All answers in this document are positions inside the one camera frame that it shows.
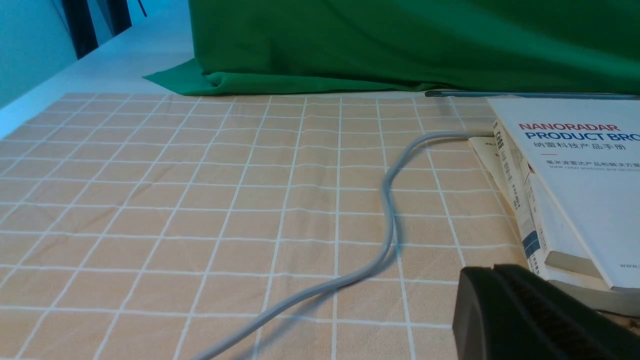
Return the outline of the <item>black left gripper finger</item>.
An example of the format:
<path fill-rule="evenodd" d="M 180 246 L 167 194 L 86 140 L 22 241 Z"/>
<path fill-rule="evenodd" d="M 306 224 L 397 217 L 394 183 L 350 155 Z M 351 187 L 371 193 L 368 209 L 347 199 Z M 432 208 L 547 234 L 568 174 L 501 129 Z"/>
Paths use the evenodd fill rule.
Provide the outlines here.
<path fill-rule="evenodd" d="M 637 360 L 639 336 L 515 264 L 464 267 L 452 322 L 460 360 Z"/>

